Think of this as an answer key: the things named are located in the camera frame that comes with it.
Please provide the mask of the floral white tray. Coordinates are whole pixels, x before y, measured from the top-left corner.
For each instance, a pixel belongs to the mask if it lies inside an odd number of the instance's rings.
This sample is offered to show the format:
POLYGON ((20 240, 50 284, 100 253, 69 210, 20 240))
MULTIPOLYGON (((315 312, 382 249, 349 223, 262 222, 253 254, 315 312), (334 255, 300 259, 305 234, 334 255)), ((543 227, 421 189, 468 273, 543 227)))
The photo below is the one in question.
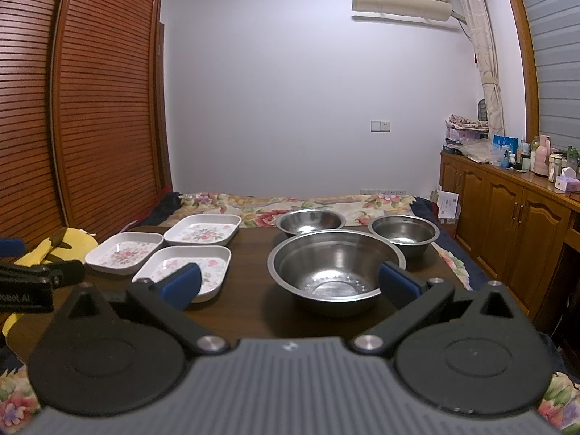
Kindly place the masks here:
POLYGON ((169 245, 227 245, 242 219, 234 214, 198 214, 180 220, 163 234, 169 245))
POLYGON ((84 262, 102 273, 132 275, 162 246, 163 241, 163 236, 157 233, 116 234, 91 250, 84 262))
POLYGON ((148 258, 132 282, 148 279, 157 284, 174 274, 194 277, 200 291, 192 302, 208 302, 219 294, 231 258, 230 249, 222 245, 173 245, 148 258))

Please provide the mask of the yellow pikachu plush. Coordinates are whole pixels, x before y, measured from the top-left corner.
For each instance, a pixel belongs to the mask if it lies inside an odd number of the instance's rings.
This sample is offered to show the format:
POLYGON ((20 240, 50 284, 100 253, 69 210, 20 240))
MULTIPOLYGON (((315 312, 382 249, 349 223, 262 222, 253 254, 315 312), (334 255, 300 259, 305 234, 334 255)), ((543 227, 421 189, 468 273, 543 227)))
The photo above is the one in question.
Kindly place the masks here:
MULTIPOLYGON (((32 266, 68 260, 80 260, 84 263, 86 255, 97 247, 93 235, 84 230, 63 228, 50 237, 42 240, 31 252, 15 258, 17 265, 32 266)), ((2 334, 7 335, 12 326, 26 313, 3 312, 8 314, 4 321, 2 334)))

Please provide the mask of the large steel bowl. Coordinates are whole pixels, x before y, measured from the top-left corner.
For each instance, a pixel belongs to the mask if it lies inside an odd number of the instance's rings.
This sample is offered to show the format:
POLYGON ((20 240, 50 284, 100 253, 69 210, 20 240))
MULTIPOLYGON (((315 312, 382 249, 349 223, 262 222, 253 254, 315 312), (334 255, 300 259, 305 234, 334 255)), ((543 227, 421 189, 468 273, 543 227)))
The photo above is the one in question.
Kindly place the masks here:
POLYGON ((308 302, 367 302, 380 293, 378 272, 384 262, 406 268, 400 248, 358 231, 327 230, 282 241, 268 255, 275 283, 308 302))

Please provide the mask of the white paper bag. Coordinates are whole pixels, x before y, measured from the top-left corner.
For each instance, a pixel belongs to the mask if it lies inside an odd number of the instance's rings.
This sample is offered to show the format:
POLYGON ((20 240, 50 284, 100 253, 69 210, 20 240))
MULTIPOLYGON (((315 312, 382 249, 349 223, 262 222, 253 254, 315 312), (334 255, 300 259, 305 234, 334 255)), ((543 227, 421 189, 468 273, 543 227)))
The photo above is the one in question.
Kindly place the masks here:
POLYGON ((443 221, 454 221, 457 218, 459 208, 459 194, 452 191, 437 191, 436 206, 438 207, 438 219, 443 221))

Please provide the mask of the dark clothes on bed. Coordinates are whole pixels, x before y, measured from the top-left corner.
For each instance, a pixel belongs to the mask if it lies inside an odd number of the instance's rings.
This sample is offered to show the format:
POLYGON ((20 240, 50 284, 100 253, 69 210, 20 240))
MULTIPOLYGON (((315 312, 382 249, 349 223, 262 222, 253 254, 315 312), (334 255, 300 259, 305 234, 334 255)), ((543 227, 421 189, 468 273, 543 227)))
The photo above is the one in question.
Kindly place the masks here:
POLYGON ((167 192, 152 211, 144 217, 127 224, 121 229, 121 232, 128 232, 140 226, 158 226, 176 212, 181 205, 181 194, 178 191, 167 192))

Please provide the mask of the floral bed quilt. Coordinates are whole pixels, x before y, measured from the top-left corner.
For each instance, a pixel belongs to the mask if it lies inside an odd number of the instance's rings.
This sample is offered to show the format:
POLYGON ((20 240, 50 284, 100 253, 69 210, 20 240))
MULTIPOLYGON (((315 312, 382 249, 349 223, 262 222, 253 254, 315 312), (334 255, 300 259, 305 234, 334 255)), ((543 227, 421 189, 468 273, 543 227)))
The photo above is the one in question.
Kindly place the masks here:
MULTIPOLYGON (((413 213, 435 221, 435 204, 425 198, 388 195, 347 195, 337 198, 252 198, 233 194, 200 192, 182 196, 181 207, 162 223, 179 221, 195 214, 234 214, 246 228, 272 228, 276 219, 290 210, 326 208, 339 212, 348 226, 367 226, 387 213, 413 213)), ((564 434, 579 432, 579 379, 570 375, 547 335, 544 344, 552 357, 554 375, 539 413, 564 434)), ((38 411, 26 366, 5 345, 1 346, 1 432, 14 434, 24 428, 38 411)))

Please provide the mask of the wooden sideboard cabinet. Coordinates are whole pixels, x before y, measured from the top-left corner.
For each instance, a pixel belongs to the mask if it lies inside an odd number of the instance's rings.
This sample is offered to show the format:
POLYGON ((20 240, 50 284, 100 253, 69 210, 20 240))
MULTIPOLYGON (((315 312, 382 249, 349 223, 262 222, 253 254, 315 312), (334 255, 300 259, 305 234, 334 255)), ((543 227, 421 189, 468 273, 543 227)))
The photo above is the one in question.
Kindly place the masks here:
POLYGON ((532 173, 440 154, 439 184, 459 196, 456 241, 551 333, 579 287, 579 196, 532 173))

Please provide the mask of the wooden louvre wardrobe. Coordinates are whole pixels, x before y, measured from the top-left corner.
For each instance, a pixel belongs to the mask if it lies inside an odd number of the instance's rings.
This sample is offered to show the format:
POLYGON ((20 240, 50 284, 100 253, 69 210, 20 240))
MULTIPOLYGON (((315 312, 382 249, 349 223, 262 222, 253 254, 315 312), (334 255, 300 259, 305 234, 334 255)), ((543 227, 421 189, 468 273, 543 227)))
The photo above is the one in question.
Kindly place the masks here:
POLYGON ((170 187, 161 0, 1 0, 1 234, 105 239, 170 187))

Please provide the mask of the stack of folded fabrics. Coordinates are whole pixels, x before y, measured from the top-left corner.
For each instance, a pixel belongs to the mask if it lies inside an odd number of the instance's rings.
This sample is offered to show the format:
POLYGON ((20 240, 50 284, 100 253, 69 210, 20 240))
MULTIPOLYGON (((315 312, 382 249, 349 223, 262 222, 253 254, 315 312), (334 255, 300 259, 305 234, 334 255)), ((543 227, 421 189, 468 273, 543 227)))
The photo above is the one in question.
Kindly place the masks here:
POLYGON ((489 123, 451 114, 445 120, 445 139, 442 150, 468 156, 476 153, 489 141, 489 123))

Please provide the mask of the blue picture card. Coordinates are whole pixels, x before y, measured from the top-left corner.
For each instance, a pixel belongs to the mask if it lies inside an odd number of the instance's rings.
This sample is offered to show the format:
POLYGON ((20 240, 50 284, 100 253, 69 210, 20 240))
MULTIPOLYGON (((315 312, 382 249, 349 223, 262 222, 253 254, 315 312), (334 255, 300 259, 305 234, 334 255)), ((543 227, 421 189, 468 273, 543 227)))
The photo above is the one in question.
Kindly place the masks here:
POLYGON ((499 136, 495 134, 493 136, 493 144, 498 148, 508 147, 508 151, 510 153, 516 154, 519 140, 516 137, 506 137, 506 136, 499 136))

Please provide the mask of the pink tissue box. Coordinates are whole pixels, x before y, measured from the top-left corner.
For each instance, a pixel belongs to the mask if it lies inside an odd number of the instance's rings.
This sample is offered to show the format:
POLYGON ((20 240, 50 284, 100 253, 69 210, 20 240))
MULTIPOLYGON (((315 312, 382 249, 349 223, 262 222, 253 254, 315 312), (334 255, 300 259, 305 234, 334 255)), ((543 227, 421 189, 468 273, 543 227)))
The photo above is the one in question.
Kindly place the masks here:
POLYGON ((572 167, 565 167, 555 179, 555 188, 562 192, 579 192, 580 180, 572 167))

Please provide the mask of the pink thermos jug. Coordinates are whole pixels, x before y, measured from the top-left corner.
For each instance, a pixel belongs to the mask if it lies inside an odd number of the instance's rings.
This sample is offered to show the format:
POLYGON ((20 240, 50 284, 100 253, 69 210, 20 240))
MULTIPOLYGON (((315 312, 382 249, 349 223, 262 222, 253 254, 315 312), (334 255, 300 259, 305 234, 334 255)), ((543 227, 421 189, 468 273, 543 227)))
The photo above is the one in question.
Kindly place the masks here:
POLYGON ((551 140, 549 136, 541 134, 533 142, 532 149, 532 171, 536 175, 548 177, 548 164, 550 163, 550 155, 552 154, 551 140))

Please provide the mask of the beige patterned curtain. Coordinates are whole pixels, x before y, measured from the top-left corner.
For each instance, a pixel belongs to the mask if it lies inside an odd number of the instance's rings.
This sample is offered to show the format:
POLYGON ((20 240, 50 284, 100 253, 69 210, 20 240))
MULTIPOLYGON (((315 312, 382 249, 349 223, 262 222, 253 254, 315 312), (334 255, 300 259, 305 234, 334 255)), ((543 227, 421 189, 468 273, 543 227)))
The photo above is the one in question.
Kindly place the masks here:
POLYGON ((485 0, 460 0, 460 2, 475 51, 488 113, 489 139, 492 140, 496 134, 505 135, 505 125, 498 78, 500 70, 489 12, 485 0))

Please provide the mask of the grey window blind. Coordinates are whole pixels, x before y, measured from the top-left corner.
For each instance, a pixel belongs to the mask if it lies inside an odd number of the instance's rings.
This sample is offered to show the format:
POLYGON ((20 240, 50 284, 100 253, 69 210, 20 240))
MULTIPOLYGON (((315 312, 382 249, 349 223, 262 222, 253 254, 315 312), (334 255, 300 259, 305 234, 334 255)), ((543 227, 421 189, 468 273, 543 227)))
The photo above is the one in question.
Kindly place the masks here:
POLYGON ((579 147, 580 0, 523 0, 534 49, 540 133, 579 147))

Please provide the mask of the white wall switch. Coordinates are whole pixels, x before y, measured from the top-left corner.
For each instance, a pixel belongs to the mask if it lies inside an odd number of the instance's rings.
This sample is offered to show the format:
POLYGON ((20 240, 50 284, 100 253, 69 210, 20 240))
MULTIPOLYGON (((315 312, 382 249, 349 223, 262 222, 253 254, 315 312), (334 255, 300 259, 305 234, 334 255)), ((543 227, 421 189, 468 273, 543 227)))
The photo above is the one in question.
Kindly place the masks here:
POLYGON ((373 133, 389 133, 391 131, 389 121, 371 120, 370 130, 373 133))

